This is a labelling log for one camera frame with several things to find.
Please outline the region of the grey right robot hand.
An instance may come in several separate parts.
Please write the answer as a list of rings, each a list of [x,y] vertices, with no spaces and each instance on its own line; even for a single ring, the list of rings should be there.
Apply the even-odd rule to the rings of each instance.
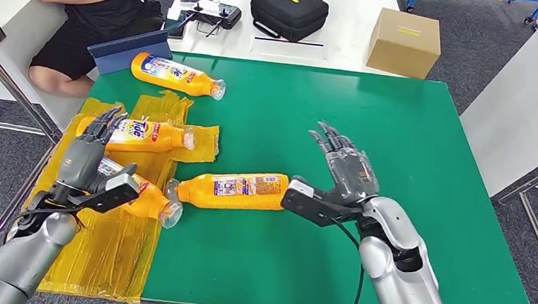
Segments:
[[[325,157],[333,187],[329,191],[320,191],[305,183],[303,178],[294,177],[285,191],[286,200],[305,200],[332,207],[363,209],[368,200],[379,192],[378,181],[369,158],[333,126],[321,121],[317,124],[323,133],[310,130],[309,134]]]

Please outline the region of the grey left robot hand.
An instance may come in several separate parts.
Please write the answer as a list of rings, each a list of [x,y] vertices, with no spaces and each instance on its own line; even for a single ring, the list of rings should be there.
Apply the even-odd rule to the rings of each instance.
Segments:
[[[52,185],[54,193],[95,195],[108,192],[128,200],[138,197],[137,185],[128,172],[123,171],[112,176],[99,173],[105,148],[113,132],[126,117],[121,105],[116,105],[96,116],[82,133],[71,141],[60,161],[56,181]]]

